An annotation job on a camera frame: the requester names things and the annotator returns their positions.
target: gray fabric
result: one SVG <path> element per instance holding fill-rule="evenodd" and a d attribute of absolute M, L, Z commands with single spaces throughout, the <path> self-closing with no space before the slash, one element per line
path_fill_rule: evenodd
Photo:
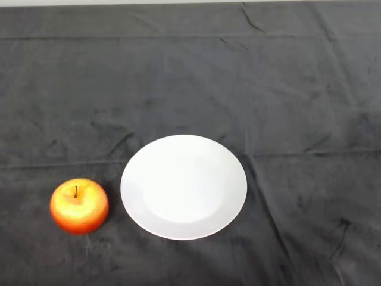
<path fill-rule="evenodd" d="M 378 285 L 381 4 L 0 9 L 1 285 Z M 224 230 L 138 227 L 120 176 L 189 133 L 240 159 L 248 196 Z M 53 190 L 87 177 L 110 216 L 58 229 Z"/>

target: white wall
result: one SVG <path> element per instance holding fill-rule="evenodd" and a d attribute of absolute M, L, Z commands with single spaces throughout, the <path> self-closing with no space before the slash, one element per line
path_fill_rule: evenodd
<path fill-rule="evenodd" d="M 271 0 L 248 0 L 245 2 L 270 2 Z M 162 3 L 207 3 L 242 2 L 242 0 L 0 0 L 1 6 L 54 6 L 54 5 L 101 5 L 101 4 L 162 4 Z"/>

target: white plate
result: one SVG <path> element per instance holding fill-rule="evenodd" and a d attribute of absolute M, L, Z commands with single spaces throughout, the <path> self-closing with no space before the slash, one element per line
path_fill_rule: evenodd
<path fill-rule="evenodd" d="M 238 159 L 219 143 L 175 135 L 139 150 L 120 189 L 128 214 L 143 229 L 192 240 L 223 229 L 238 215 L 247 182 Z"/>

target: table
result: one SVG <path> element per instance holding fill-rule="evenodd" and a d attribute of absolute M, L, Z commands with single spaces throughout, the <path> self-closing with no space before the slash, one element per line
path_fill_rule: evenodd
<path fill-rule="evenodd" d="M 381 4 L 0 9 L 1 285 L 378 285 Z M 248 196 L 224 230 L 171 241 L 120 198 L 137 150 L 220 142 Z M 111 213 L 60 231 L 53 190 L 87 177 Z"/>

